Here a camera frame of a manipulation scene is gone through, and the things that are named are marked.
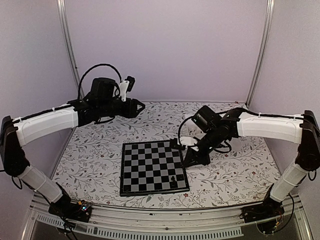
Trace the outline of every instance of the metal frame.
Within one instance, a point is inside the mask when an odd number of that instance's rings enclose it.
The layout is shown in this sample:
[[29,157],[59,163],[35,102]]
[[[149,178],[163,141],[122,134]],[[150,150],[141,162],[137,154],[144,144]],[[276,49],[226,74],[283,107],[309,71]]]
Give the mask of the metal frame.
[[263,26],[263,33],[262,33],[262,40],[261,40],[261,45],[260,45],[260,50],[259,50],[259,55],[258,59],[255,65],[254,73],[253,73],[253,78],[252,82],[250,85],[249,93],[246,99],[246,105],[248,108],[250,108],[255,91],[257,88],[259,76],[261,73],[261,68],[262,64],[264,61],[265,53],[266,53],[266,48],[267,48],[267,43],[268,43],[268,38],[269,38],[269,33],[271,29],[271,23],[272,23],[272,17],[274,13],[274,5],[275,5],[275,0],[268,0],[267,6],[266,6],[266,14],[265,14],[265,20],[264,20],[264,26]]
[[[77,67],[77,62],[76,62],[74,50],[72,47],[71,36],[70,36],[70,32],[69,32],[65,0],[57,0],[57,5],[58,5],[58,12],[59,12],[59,17],[60,17],[60,22],[61,22],[61,27],[62,27],[62,33],[63,33],[63,37],[64,37],[64,41],[65,41],[65,46],[66,46],[66,50],[67,50],[67,53],[69,56],[69,61],[70,61],[75,85],[78,89],[80,77],[79,77],[79,72],[78,72],[78,67]],[[81,94],[82,98],[85,96],[82,88],[80,90],[80,94]]]
[[[293,198],[300,236],[303,240],[312,240],[300,198],[298,195],[294,195]],[[289,197],[283,201],[283,206],[285,215],[290,215],[292,201]],[[113,240],[131,239],[129,235],[134,236],[134,239],[145,240],[183,240],[192,239],[192,236],[198,240],[228,239],[232,237],[229,233],[242,236],[241,227],[256,224],[255,222],[245,223],[243,219],[239,219],[242,207],[243,205],[222,208],[152,209],[94,204],[89,223],[72,222],[76,223],[74,228],[76,233]],[[22,240],[30,240],[36,221],[62,228],[62,221],[49,214],[48,208],[47,202],[36,194],[30,205],[30,214]]]

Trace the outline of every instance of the black square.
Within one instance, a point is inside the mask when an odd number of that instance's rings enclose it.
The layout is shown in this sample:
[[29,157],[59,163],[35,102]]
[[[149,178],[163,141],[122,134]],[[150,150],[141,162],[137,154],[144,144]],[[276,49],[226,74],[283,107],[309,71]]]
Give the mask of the black square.
[[166,158],[166,162],[168,164],[172,164],[174,162],[174,158],[169,156],[169,157]]
[[138,160],[138,165],[139,165],[139,166],[144,166],[144,165],[146,165],[146,160],[144,160],[144,159]]
[[185,179],[183,174],[178,174],[178,175],[176,176],[176,180],[177,180],[177,181],[182,181],[183,179]]
[[139,184],[139,178],[131,178],[131,185]]
[[174,163],[174,168],[175,168],[175,169],[180,169],[180,168],[181,168],[181,165],[182,165],[181,162],[175,162],[175,163]]
[[158,142],[158,148],[164,148],[165,144],[163,142]]
[[153,176],[154,177],[160,177],[161,176],[161,171],[160,170],[153,171]]
[[147,191],[147,184],[139,184],[139,191]]
[[131,192],[131,185],[124,185],[123,186],[123,191],[124,192]]
[[146,171],[152,171],[153,170],[152,165],[145,165],[145,170]]
[[131,161],[124,161],[124,166],[125,167],[130,167],[131,166]]
[[166,170],[168,167],[167,167],[167,164],[166,163],[161,163],[160,164],[160,169],[161,170]]
[[168,183],[169,182],[169,176],[162,176],[161,177],[161,182]]
[[153,184],[154,183],[154,178],[153,177],[147,177],[146,178],[146,183],[147,184]]
[[138,160],[138,154],[133,154],[131,155],[132,160]]
[[152,164],[159,164],[159,158],[152,159]]
[[131,166],[131,172],[139,172],[138,166]]
[[178,151],[173,151],[172,152],[173,157],[179,157],[179,152]]
[[130,179],[130,178],[131,178],[131,172],[125,172],[125,173],[123,174],[123,177],[124,177],[125,179]]
[[147,153],[144,155],[145,159],[152,159],[152,154],[151,153]]
[[175,169],[168,169],[168,174],[169,175],[176,175],[176,170]]
[[159,158],[165,158],[166,157],[166,153],[164,152],[159,152]]
[[155,190],[161,190],[162,189],[162,183],[155,183],[154,184],[154,189]]
[[138,173],[139,178],[145,178],[146,177],[146,172],[145,171],[140,171]]

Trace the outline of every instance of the gray square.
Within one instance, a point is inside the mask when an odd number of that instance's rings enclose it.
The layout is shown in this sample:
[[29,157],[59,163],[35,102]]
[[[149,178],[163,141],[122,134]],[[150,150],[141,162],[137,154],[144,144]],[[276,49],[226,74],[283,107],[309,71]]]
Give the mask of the gray square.
[[152,159],[146,159],[145,165],[152,165]]
[[146,190],[147,190],[147,191],[153,191],[153,190],[155,190],[155,185],[154,185],[153,183],[148,183],[148,184],[146,185]]
[[124,173],[130,173],[131,172],[131,166],[125,166],[123,169]]
[[146,171],[146,166],[143,165],[143,166],[138,166],[138,171],[139,172],[145,172]]
[[152,165],[153,170],[160,170],[160,165],[159,164],[154,164]]
[[174,163],[167,163],[166,167],[168,169],[175,169],[175,164]]
[[130,161],[130,160],[131,160],[131,155],[125,155],[125,156],[124,156],[124,160],[125,160],[125,161],[127,161],[127,160]]
[[171,152],[171,151],[169,151],[169,152],[166,152],[166,153],[165,153],[165,156],[166,156],[167,158],[170,158],[170,157],[172,157],[172,152]]
[[131,161],[131,166],[138,166],[139,165],[139,161],[138,160],[132,160]]
[[175,174],[178,175],[178,174],[184,174],[184,171],[182,170],[182,168],[176,168],[175,169]]
[[155,176],[155,177],[153,178],[153,181],[154,181],[155,184],[162,182],[160,176]]
[[145,177],[139,178],[139,184],[146,184],[147,180]]
[[152,153],[152,158],[153,159],[158,159],[159,158],[159,154],[158,153]]
[[132,178],[132,179],[137,179],[138,177],[139,177],[139,174],[138,174],[137,171],[133,171],[133,172],[131,173],[131,178]]
[[181,158],[180,158],[179,156],[175,156],[175,157],[173,158],[173,162],[174,162],[174,163],[181,163]]
[[186,187],[186,183],[185,181],[178,181],[178,188],[185,188]]
[[166,164],[167,163],[167,159],[166,158],[160,158],[159,159],[159,163]]
[[132,149],[132,144],[125,145],[124,149],[125,150],[131,150]]
[[138,192],[139,191],[139,185],[131,185],[131,192]]
[[170,183],[169,182],[163,182],[162,183],[162,189],[170,189]]
[[160,170],[161,172],[161,176],[168,176],[168,170],[167,169],[164,169],[164,170]]
[[154,171],[146,171],[145,172],[145,177],[146,178],[150,178],[150,177],[153,177],[154,176]]
[[123,179],[123,185],[131,185],[131,178]]

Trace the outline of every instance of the black cable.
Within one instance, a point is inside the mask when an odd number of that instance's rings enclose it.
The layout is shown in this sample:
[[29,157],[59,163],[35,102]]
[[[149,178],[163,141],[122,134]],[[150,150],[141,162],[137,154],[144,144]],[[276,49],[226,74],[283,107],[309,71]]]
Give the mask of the black cable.
[[11,176],[11,180],[12,180],[13,184],[14,184],[18,189],[22,190],[22,182],[21,182],[21,179],[20,179],[20,178],[18,178],[18,179],[19,179],[20,186],[15,182],[14,177]]
[[294,198],[291,196],[290,193],[289,193],[289,197],[290,197],[291,200],[292,200],[292,212],[291,212],[291,215],[290,215],[288,221],[285,223],[285,225],[284,225],[282,228],[275,230],[275,231],[273,232],[274,234],[280,232],[281,230],[283,230],[283,229],[289,224],[290,220],[292,219],[292,217],[293,217],[293,215],[294,215],[294,212],[295,212],[295,200],[294,200]]
[[81,79],[80,79],[79,86],[78,86],[78,97],[77,97],[78,100],[80,100],[80,97],[81,97],[81,86],[82,86],[82,82],[83,82],[85,76],[86,76],[91,70],[93,70],[93,69],[95,69],[95,68],[97,68],[97,67],[100,67],[100,66],[107,66],[107,67],[112,68],[112,69],[116,72],[116,74],[118,74],[119,79],[120,79],[120,82],[122,82],[122,78],[121,78],[121,75],[120,75],[119,71],[118,71],[114,66],[112,66],[111,64],[108,64],[108,63],[99,63],[99,64],[97,64],[97,65],[94,65],[94,66],[90,67],[90,68],[82,75],[82,77],[81,77]]
[[[40,192],[38,192],[39,194],[41,194],[41,196],[46,200],[46,202],[49,204],[49,206],[51,206],[51,203],[49,202],[49,200]],[[70,227],[70,223],[68,222],[68,220],[66,220],[64,217],[61,217],[57,211],[55,210],[54,207],[52,207],[52,209],[55,211],[56,215],[64,222],[64,230],[67,230],[66,229],[66,226],[68,227],[68,229],[70,230],[71,234],[73,235],[74,239],[75,240],[78,240],[78,238],[76,237],[74,231],[72,230],[72,228]],[[65,236],[69,239],[69,240],[72,240],[68,234],[65,234]]]
[[183,122],[179,126],[179,129],[178,129],[178,143],[179,143],[180,146],[182,146],[181,141],[180,141],[180,134],[181,134],[182,126],[186,123],[186,121],[188,121],[189,119],[192,119],[192,117],[193,116],[187,117],[185,120],[183,120]]
[[314,180],[316,179],[316,177],[317,177],[317,170],[314,171],[314,176],[313,176],[313,178],[311,178],[310,172],[308,173],[308,178],[309,178],[310,181],[314,181]]

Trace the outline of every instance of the table surface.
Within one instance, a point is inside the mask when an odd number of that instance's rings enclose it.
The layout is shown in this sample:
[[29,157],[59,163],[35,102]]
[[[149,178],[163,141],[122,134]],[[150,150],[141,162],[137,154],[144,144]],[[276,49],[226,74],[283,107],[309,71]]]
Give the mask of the table surface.
[[79,127],[53,180],[74,199],[114,206],[192,209],[261,201],[280,173],[260,137],[234,138],[230,153],[212,152],[211,164],[187,168],[189,192],[120,197],[123,143],[176,138],[186,115],[194,114],[203,105],[215,112],[245,107],[239,103],[148,102],[137,118],[116,117],[109,123]]

